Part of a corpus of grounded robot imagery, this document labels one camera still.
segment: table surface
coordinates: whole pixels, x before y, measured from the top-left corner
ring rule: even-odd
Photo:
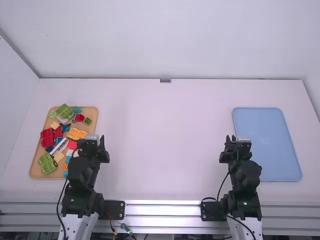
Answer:
[[[235,133],[232,110],[280,108],[303,177],[262,182],[260,201],[320,206],[320,124],[303,82],[249,79],[42,79],[2,175],[0,202],[57,201],[64,181],[31,179],[29,167],[48,109],[63,103],[98,108],[95,132],[105,135],[111,161],[101,165],[95,190],[130,201],[215,197],[227,172],[219,154],[226,135]],[[227,179],[221,192],[230,189]]]

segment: green lego brick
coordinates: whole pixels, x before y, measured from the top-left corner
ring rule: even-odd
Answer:
[[[49,153],[45,153],[38,159],[41,171],[44,175],[48,175],[57,169],[57,164]]]
[[[69,107],[67,104],[62,104],[57,110],[55,110],[55,112],[57,114],[59,114],[59,116],[61,118],[67,118],[69,116],[72,116],[72,109],[71,107]]]
[[[86,118],[84,119],[83,123],[84,123],[85,125],[88,125],[88,126],[89,126],[89,125],[92,123],[92,120],[91,120],[90,118],[86,117]]]
[[[58,113],[56,113],[55,111],[51,111],[49,112],[48,116],[52,119],[56,118],[56,116],[58,115]]]

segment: yellow lego brick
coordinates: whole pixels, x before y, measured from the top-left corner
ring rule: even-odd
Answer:
[[[59,126],[60,126],[59,123],[55,121],[50,125],[50,127],[52,127],[54,130],[56,130]]]
[[[61,159],[64,158],[64,154],[62,152],[59,152],[57,155],[55,155],[54,160],[58,163]]]
[[[83,139],[87,135],[88,133],[86,131],[79,130],[76,127],[72,127],[66,137],[73,140],[79,140],[79,139]]]

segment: wire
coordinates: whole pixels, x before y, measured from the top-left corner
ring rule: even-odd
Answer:
[[[225,181],[226,181],[226,179],[227,179],[227,177],[229,176],[229,172],[225,175],[225,177],[224,177],[224,179],[223,179],[223,181],[222,181],[222,183],[221,183],[221,185],[220,185],[220,188],[219,188],[219,191],[218,191],[218,195],[216,196],[216,200],[217,200],[217,202],[219,201],[219,195],[220,195],[220,191],[221,191],[221,189],[222,189],[222,186],[224,185],[224,183],[225,183]]]
[[[230,219],[233,219],[235,220],[236,222],[240,223],[242,226],[244,226],[252,235],[253,237],[253,240],[257,240],[256,239],[256,236],[254,235],[254,233],[251,231],[251,229],[249,227],[247,227],[243,222],[239,221],[238,219],[234,218],[233,216],[230,216],[230,215],[226,215],[227,218],[230,218]]]
[[[65,179],[63,188],[62,188],[61,193],[60,193],[59,200],[58,200],[58,202],[56,203],[56,215],[58,216],[59,222],[60,222],[60,224],[61,224],[61,226],[62,226],[62,229],[63,229],[63,240],[67,240],[66,228],[65,228],[65,225],[64,225],[64,223],[62,222],[62,219],[61,219],[61,217],[60,217],[58,207],[59,207],[59,203],[60,203],[62,194],[64,193],[64,189],[65,189],[65,187],[66,187],[67,181],[68,181],[68,178]]]
[[[227,237],[223,237],[223,238],[201,238],[201,236],[198,236],[198,235],[194,235],[194,234],[189,234],[190,236],[194,236],[194,237],[197,237],[201,240],[224,240],[224,239],[230,239],[232,238],[232,236],[227,236]]]

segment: lego brick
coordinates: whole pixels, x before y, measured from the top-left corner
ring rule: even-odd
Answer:
[[[55,110],[57,114],[63,119],[69,118],[73,114],[73,110],[67,104],[62,104],[57,110]]]
[[[76,127],[72,127],[66,137],[71,140],[79,140],[79,139],[83,139],[87,135],[88,133],[86,131],[79,130]]]
[[[57,122],[53,122],[51,125],[50,125],[51,128],[53,128],[54,130],[56,130],[58,127],[60,127],[59,123]]]
[[[71,123],[66,124],[66,125],[63,125],[62,123],[60,123],[60,126],[62,127],[62,133],[64,133],[64,132],[69,132],[69,131],[70,131]]]
[[[58,113],[56,113],[55,111],[51,111],[48,113],[48,116],[52,119],[55,119],[57,115],[58,115]]]
[[[73,112],[74,112],[74,114],[80,114],[80,113],[82,113],[82,107],[75,106],[75,107],[73,108]]]
[[[64,138],[63,138],[63,137],[57,137],[57,138],[55,139],[55,143],[56,143],[56,144],[60,143],[60,142],[62,141],[62,139],[64,139]]]
[[[57,169],[57,163],[55,163],[54,159],[49,153],[45,153],[39,157],[38,163],[40,164],[41,172],[44,175],[48,175]]]
[[[45,151],[50,153],[54,149],[54,146],[48,146]]]
[[[68,163],[64,163],[64,164],[62,165],[62,170],[68,171]]]
[[[82,114],[75,115],[75,120],[77,122],[82,122],[84,119],[85,119],[85,116],[83,116]]]
[[[56,156],[58,153],[61,153],[68,145],[68,140],[64,137],[61,142],[54,147],[54,149],[50,152],[52,156]]]
[[[90,118],[88,118],[88,117],[86,117],[85,119],[84,119],[84,122],[83,122],[85,125],[90,125],[91,123],[92,123],[92,120],[90,119]]]
[[[68,163],[70,162],[70,159],[71,159],[71,156],[67,156],[67,157],[66,157],[66,160],[65,160],[65,163],[68,164]]]
[[[70,149],[76,149],[77,143],[75,141],[69,141],[67,147]]]
[[[56,128],[56,130],[54,131],[54,138],[62,138],[64,136],[63,132],[62,132],[62,126],[59,125],[59,127]]]
[[[42,147],[47,148],[55,145],[55,141],[53,137],[43,137],[40,144]]]
[[[65,155],[62,152],[59,152],[55,155],[54,160],[58,163],[61,159],[63,159]]]
[[[71,115],[70,117],[60,117],[59,115],[57,115],[55,118],[58,119],[62,124],[66,124],[70,119],[72,119],[73,115]]]
[[[43,130],[40,133],[40,136],[42,138],[53,137],[54,136],[54,130],[52,128],[47,128],[47,129]]]
[[[72,153],[73,153],[73,150],[72,149],[68,149],[68,151],[66,151],[66,156],[71,156],[72,155]]]

